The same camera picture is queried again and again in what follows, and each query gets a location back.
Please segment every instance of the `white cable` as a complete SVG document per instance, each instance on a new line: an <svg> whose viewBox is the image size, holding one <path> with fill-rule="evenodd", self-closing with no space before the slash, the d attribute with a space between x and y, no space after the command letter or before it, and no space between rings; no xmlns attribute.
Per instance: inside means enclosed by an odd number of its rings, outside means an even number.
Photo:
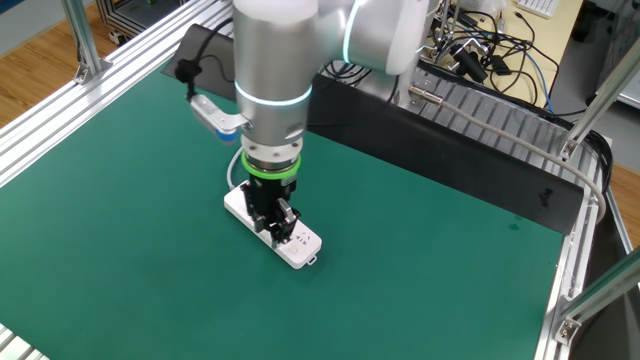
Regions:
<svg viewBox="0 0 640 360"><path fill-rule="evenodd" d="M231 158L231 162L229 163L229 167L227 168L227 184L229 185L229 190L233 190L236 188L236 186L233 185L233 181L231 180L231 172L233 171L233 167L236 165L236 162L238 162L240 154L242 154L242 146L240 146L240 149L238 149L238 151L236 151L236 154L233 155L233 158Z"/></svg>
<svg viewBox="0 0 640 360"><path fill-rule="evenodd" d="M602 192L600 191L600 189L598 188L598 186L591 181L591 179L589 179L585 174L583 174L582 172L580 172L580 170L574 168L573 166L565 163L564 161L561 161L559 159L557 159L555 156L552 156L550 154L548 154L546 151L543 151L541 149L539 149L538 147L529 144L528 142L514 136L511 135L507 132L504 132L500 129L496 129L493 126L486 124L478 119L476 119L475 117L468 115L467 113L465 113L464 111L458 109L457 107L451 105L450 103L446 102L446 101L442 101L441 105L443 108L449 109L451 111L453 111L453 113L455 113L456 115L461 116L462 118L464 118L465 120L469 121L470 123L473 123L475 125L480 126L481 128L491 131L497 135L502 136L503 138L513 141L514 143L528 149L529 151L536 153L540 156L542 156L543 158L551 161L552 163L560 166L561 168L569 171L570 173L572 173L573 175L577 176L580 180L582 180L590 189L591 189L591 193L593 193L596 198L598 198L598 219L596 221L596 223L599 223L600 220L602 220L602 218L604 217L604 214L607 211L607 202L604 199L604 196L602 195Z"/></svg>

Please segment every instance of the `electrical cable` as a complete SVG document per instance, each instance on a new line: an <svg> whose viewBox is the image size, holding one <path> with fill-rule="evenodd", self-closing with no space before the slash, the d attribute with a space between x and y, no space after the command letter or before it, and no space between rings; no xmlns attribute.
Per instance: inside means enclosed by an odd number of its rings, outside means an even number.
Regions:
<svg viewBox="0 0 640 360"><path fill-rule="evenodd" d="M364 75L362 75L362 76L361 76L361 77L359 77L358 79L356 79L356 80L354 80L354 81L352 81L352 82L350 82L350 83L347 83L347 84L345 84L345 85L348 85L348 86L358 85L358 84L360 83L360 81L364 80L364 78L366 78L367 76L369 76L369 74L371 74L371 72L372 72L372 71L373 71L373 70L371 70L371 69L367 70L367 72L366 72L366 73L364 73Z"/></svg>
<svg viewBox="0 0 640 360"><path fill-rule="evenodd" d="M552 63L553 65L555 65L555 67L556 67L556 71L558 71L558 72L560 71L560 64L558 64L558 62L557 62L557 61L553 60L551 57L549 57L549 55L547 55L547 54L543 53L542 51L540 51L540 49L538 49L537 47L535 47L535 45L531 44L531 48L532 48L533 50L537 51L537 52L538 52L538 54L542 55L542 57L543 57L543 58L545 58L545 59L547 59L547 60L551 61L551 63Z"/></svg>
<svg viewBox="0 0 640 360"><path fill-rule="evenodd" d="M347 79L353 79L354 77L360 75L362 72L364 71L363 67L360 67L360 69L358 71L356 71L353 74L344 74L344 75L340 75L340 76L334 76L334 79L340 79L340 80L347 80Z"/></svg>
<svg viewBox="0 0 640 360"><path fill-rule="evenodd" d="M473 30L466 29L466 28L464 28L464 27L462 27L462 26L460 26L458 24L456 24L456 26L461 28L461 29L463 29L465 32L468 32L468 33L478 32L478 31L473 31ZM491 33L488 33L488 32L478 32L478 33L491 35ZM540 74L540 80L542 81L542 88L544 90L544 95L545 95L545 98L547 100L547 105L549 107L549 112L551 114L553 114L553 106L551 105L551 99L550 99L550 96L549 96L549 91L547 90L547 83L546 83L546 81L544 79L544 74L542 73L542 69L540 68L538 63L535 61L535 59L529 53L527 53L526 47L523 47L522 44L519 44L516 40L512 39L512 37L504 36L504 34L500 34L500 35L503 36L505 38L505 40L507 40L507 41L511 42L512 44L514 44L520 51L522 51L524 53L524 56L528 57L529 60L531 60L531 62L533 63L534 67L536 68L536 70ZM533 46L533 44L530 44L530 46L532 48L536 49L535 46ZM546 54L543 54L542 52L540 52L540 50L536 49L536 51L538 51L545 58L548 58L549 60L551 60L551 61L553 61L555 63L555 61L553 59L549 58Z"/></svg>
<svg viewBox="0 0 640 360"><path fill-rule="evenodd" d="M578 114L582 114L583 112L587 111L587 109L582 109L582 110L578 110L578 111L574 111L574 112L570 112L570 113L564 113L564 114L553 114L555 116L561 117L561 116L571 116L571 115L578 115Z"/></svg>
<svg viewBox="0 0 640 360"><path fill-rule="evenodd" d="M519 12L517 12L517 11L514 11L513 13L516 15L516 17L517 17L517 18L519 18L520 20L524 21L525 25L527 25L527 27L529 28L529 30L531 30L531 35L532 35L532 36L531 36L531 37L532 37L532 39L531 39L531 43L532 43L532 44L533 44L533 43L535 43L535 42L536 42L536 31L535 31L535 30L533 30L533 27L531 27L531 24L529 24L529 22L527 21L527 19L525 19L525 17L524 17L521 13L519 13Z"/></svg>
<svg viewBox="0 0 640 360"><path fill-rule="evenodd" d="M598 188L598 186L591 181L591 179L589 179L585 174L583 174L580 170L576 169L575 167L565 163L562 160L557 159L555 156L552 156L550 154L548 154L546 151L543 151L541 149L539 149L538 147L529 144L528 142L509 134L508 132L505 132L503 130L494 128L493 126L486 124L478 119L476 119L475 117L465 113L464 111L458 109L456 106L446 102L446 101L442 101L441 106L443 108L446 108L447 110L453 112L454 114L462 117L463 119L469 121L472 124L475 124L487 131L491 131L493 133L495 133L496 135L499 135L509 141L512 141L515 144L518 144L524 148L526 148L527 150L540 155L541 157L543 157L544 159L560 166L561 168L569 171L570 173L572 173L573 175L575 175L578 179L582 180L582 182L585 183L585 185L587 185L590 189L591 192L593 193L593 195L596 196L596 198L598 199L598 219L597 219L597 223L600 222L600 220L602 220L602 218L604 217L604 214L606 213L607 210L607 202L604 198L604 196L602 195L602 192L600 192L600 189Z"/></svg>
<svg viewBox="0 0 640 360"><path fill-rule="evenodd" d="M400 75L396 75L396 79L393 83L393 89L391 89L391 95L387 99L387 104L390 104L393 98L396 96L396 92L398 92L398 85L400 84Z"/></svg>
<svg viewBox="0 0 640 360"><path fill-rule="evenodd" d="M493 22L493 34L492 35L493 35L494 46L491 48L491 50L489 50L489 54L487 55L487 56L491 57L491 55L493 55L493 53L495 52L496 47L498 46L498 42L500 41L500 34L498 33L498 22L496 21L496 19L493 16L491 16L490 14L487 14L486 12L482 12L482 11L468 11L468 10L465 10L463 12L463 14L482 15L482 16L488 17Z"/></svg>
<svg viewBox="0 0 640 360"><path fill-rule="evenodd" d="M500 93L504 94L504 92L506 90L500 90L498 89L498 86L493 82L493 74L495 73L494 71L495 69L491 69L491 73L489 75L489 81L491 81L491 85ZM533 100L531 101L531 105L536 105L538 103L538 85L536 85L536 80L533 78L533 76L531 76L531 74L529 74L526 71L519 71L519 70L511 70L512 73L518 73L521 75L524 75L526 77L528 77L531 80L531 85L533 85Z"/></svg>
<svg viewBox="0 0 640 360"><path fill-rule="evenodd" d="M506 54L505 56L503 56L503 57L502 57L503 59L504 59L504 58L506 58L507 56L510 56L510 54L509 54L509 53L511 52L511 49L510 49L509 51L507 51L507 54ZM498 89L498 88L495 86L495 84L493 83L493 79L489 79L489 80L491 80L491 85L493 85L493 87L495 87L495 88L496 88L496 90L498 90L498 91L500 91L501 93L503 93L503 94L504 94L504 93L506 93L507 91L509 91L509 89L511 89L511 88L512 88L512 87L513 87L513 86L518 82L518 80L520 80L520 75L523 73L523 71L522 71L522 70L524 69L524 61L527 59L526 54L527 54L526 50L523 50L523 51L522 51L522 61L520 61L520 68L518 69L518 71L512 71L512 72L515 72L517 75L516 75L516 78L515 78L515 79L513 79L513 81L511 82L511 84L509 84L509 86L507 86L507 87L506 87L506 88L504 88L503 90L500 90L500 89ZM493 70L491 70L490 77L493 77L493 73L494 73L494 71L493 71Z"/></svg>
<svg viewBox="0 0 640 360"><path fill-rule="evenodd" d="M211 30L211 32L207 35L207 37L202 41L202 44L200 44L200 48L198 48L198 52L193 59L180 59L178 61L178 66L176 66L175 70L175 76L176 79L178 79L180 82L187 84L187 101L191 101L191 98L196 95L195 78L202 72L202 68L200 67L200 60L202 60L204 51L211 42L211 39L213 39L213 37L216 36L223 27L229 25L232 22L233 18L227 18L216 25L216 27L214 27L213 30Z"/></svg>
<svg viewBox="0 0 640 360"><path fill-rule="evenodd" d="M236 188L236 186L233 185L233 180L231 180L231 173L233 172L233 168L238 162L238 158L240 157L241 154L242 154L242 146L240 146L240 149L238 149L238 151L236 151L236 154L233 155L233 157L231 158L231 162L229 163L229 167L227 167L227 184L229 185L229 190L233 190Z"/></svg>
<svg viewBox="0 0 640 360"><path fill-rule="evenodd" d="M334 62L334 61L332 61L332 62L329 64L329 67L331 68L331 71L332 71L332 72L327 71L327 72L328 72L329 74L331 74L331 76L333 76L334 78L340 78L340 76L342 76L342 75L344 75L344 74L348 73L349 71L353 70L353 69L356 67L356 65L355 65L355 64L347 64L347 63L345 63L344 65L342 65L342 68L340 69L340 71L337 71L337 70L336 70L336 68L333 66L333 62Z"/></svg>
<svg viewBox="0 0 640 360"><path fill-rule="evenodd" d="M224 81L226 81L226 82L228 82L228 83L232 83L232 82L234 82L234 80L233 80L233 79L229 79L229 78L227 77L227 75L225 75L225 73L224 73L224 68L223 68L223 65L222 65L222 61L220 61L220 58L219 58L219 57L217 57L217 56L215 56L215 55L213 55L213 54L209 54L209 55L205 55L205 56L203 56L203 57L202 57L202 59L200 59L200 60L204 60L204 59L208 59L208 58L211 58L211 59L215 59L215 60L216 60L216 62L218 63L218 67L220 68L220 74L222 75L222 79L223 79Z"/></svg>

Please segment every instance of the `green ring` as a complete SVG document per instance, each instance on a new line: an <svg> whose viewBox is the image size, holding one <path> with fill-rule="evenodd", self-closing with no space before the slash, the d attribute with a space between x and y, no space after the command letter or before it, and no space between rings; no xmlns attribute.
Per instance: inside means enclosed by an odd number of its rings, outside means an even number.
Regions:
<svg viewBox="0 0 640 360"><path fill-rule="evenodd" d="M265 180L281 180L281 179L287 179L294 176L295 174L298 173L298 169L300 168L300 159L301 159L301 156L298 155L298 160L293 165L293 167L289 170L281 171L277 173L264 173L259 170L256 170L254 167L252 167L249 164L249 160L247 160L246 152L243 151L241 157L242 157L242 166L244 166L244 168L249 172L249 174Z"/></svg>

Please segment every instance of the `aluminum frame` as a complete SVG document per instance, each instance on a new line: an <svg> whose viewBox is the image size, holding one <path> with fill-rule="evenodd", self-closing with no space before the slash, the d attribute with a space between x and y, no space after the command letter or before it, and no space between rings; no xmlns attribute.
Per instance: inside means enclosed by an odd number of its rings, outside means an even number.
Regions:
<svg viewBox="0 0 640 360"><path fill-rule="evenodd" d="M111 63L100 59L98 56L82 1L62 0L62 7L78 49L78 60L80 62L73 80L78 84L83 84L91 81L96 75L109 68Z"/></svg>
<svg viewBox="0 0 640 360"><path fill-rule="evenodd" d="M230 15L231 2L229 1L192 0L107 56L106 60L111 61L113 66L98 77L85 85L78 85L75 82L66 84L0 129L0 187L15 178L138 81L169 60L191 24L198 23L212 27ZM227 35L230 35L230 32L231 30L226 30ZM422 82L425 89L435 91L447 101L450 101L449 98L452 96L459 95L460 98L456 98L456 101L459 101L461 107L474 116L478 115L478 108L483 106L482 104L478 105L478 102L485 105L491 101L499 103L502 110L499 114L489 117L487 121L492 125L501 126L505 131L525 138L547 152L551 153L554 149L557 150L561 144L562 135L566 133L566 130L555 127L526 110L475 90L447 83L421 70L416 71L415 78L416 82ZM509 153L554 175L582 185L572 174L563 172L559 167L549 164L541 158L538 159L535 155L527 154L517 146L500 141L495 135L479 131L473 126L464 124L460 119L449 117L442 111L437 115L434 114L435 110L432 111L428 104L414 103L409 110L430 117L433 121ZM511 114L514 114L513 119L507 121L505 116ZM573 156L572 163L589 177L595 179L599 186L602 186L602 170L594 152L581 145L580 149L576 150L576 155ZM617 209L614 208L610 211L616 213ZM569 348L553 339L552 329L557 326L559 321L559 311L556 311L556 305L561 296L573 297L582 291L596 216L597 204L593 201L590 190L587 188L574 230L563 240L534 356L535 360L568 358Z"/></svg>
<svg viewBox="0 0 640 360"><path fill-rule="evenodd" d="M180 0L180 5L184 5L188 0ZM112 0L96 0L98 12L102 23L112 30L118 31L129 38L142 33L146 27L133 19L129 19L117 12Z"/></svg>

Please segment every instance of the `metal bar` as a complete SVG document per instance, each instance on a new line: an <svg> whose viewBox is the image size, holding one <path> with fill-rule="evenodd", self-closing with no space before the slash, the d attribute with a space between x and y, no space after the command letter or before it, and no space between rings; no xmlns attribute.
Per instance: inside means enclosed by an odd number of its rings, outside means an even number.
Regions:
<svg viewBox="0 0 640 360"><path fill-rule="evenodd" d="M96 44L93 41L87 14L84 12L82 0L62 0L62 7L71 27L71 34L78 48L78 61L80 66L74 78L78 84L90 81L103 70L109 67L109 63L98 57Z"/></svg>
<svg viewBox="0 0 640 360"><path fill-rule="evenodd" d="M584 116L571 129L560 150L563 160L571 158L578 145L591 131L611 104L618 98L633 77L640 71L640 39L627 52L618 66L611 72L607 80L600 87L598 96L587 108Z"/></svg>
<svg viewBox="0 0 640 360"><path fill-rule="evenodd" d="M610 204L609 207L611 208L611 214L613 215L613 220L615 221L616 227L618 228L618 231L620 233L620 240L622 240L624 251L629 254L633 251L633 245L631 244L629 233L627 233L627 227L624 225L622 215L620 214L620 210L618 209L618 203L613 196L611 188L607 189L607 191L605 192L605 197L607 198L607 202Z"/></svg>
<svg viewBox="0 0 640 360"><path fill-rule="evenodd" d="M11 342L13 341L13 339L17 338L16 334L10 334L9 336L7 336L6 339L4 339L4 341L2 343L0 343L0 352L2 352L7 346L9 346L9 344L11 344Z"/></svg>
<svg viewBox="0 0 640 360"><path fill-rule="evenodd" d="M618 262L565 305L561 317L583 323L640 282L640 249Z"/></svg>
<svg viewBox="0 0 640 360"><path fill-rule="evenodd" d="M460 4L456 4L456 10L453 13L453 24L451 25L451 31L454 32L456 30L456 24L458 23L458 15L460 14Z"/></svg>
<svg viewBox="0 0 640 360"><path fill-rule="evenodd" d="M22 353L22 355L20 355L20 357L19 357L19 358L17 358L16 360L26 360L26 359L29 357L29 355L31 355L31 353L32 353L34 350L35 350L35 349L33 348L33 346L29 346L29 347L27 348L27 350L25 350L25 351Z"/></svg>

